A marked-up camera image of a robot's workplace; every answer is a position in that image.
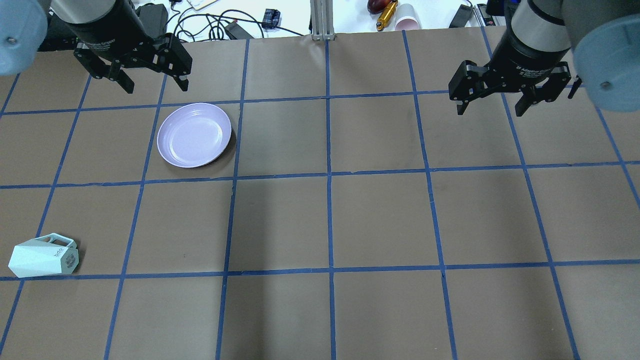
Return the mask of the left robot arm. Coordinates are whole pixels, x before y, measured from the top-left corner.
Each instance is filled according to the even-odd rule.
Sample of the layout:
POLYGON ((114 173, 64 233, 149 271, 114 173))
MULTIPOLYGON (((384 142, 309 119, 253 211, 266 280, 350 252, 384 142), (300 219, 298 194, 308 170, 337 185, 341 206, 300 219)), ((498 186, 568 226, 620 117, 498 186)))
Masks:
POLYGON ((34 63, 50 13, 75 35, 74 57, 92 78, 108 79, 131 94, 135 84, 125 70, 146 68, 188 90, 193 59, 167 31, 169 12, 159 4, 135 7, 130 0, 3 0, 2 76, 18 75, 34 63))

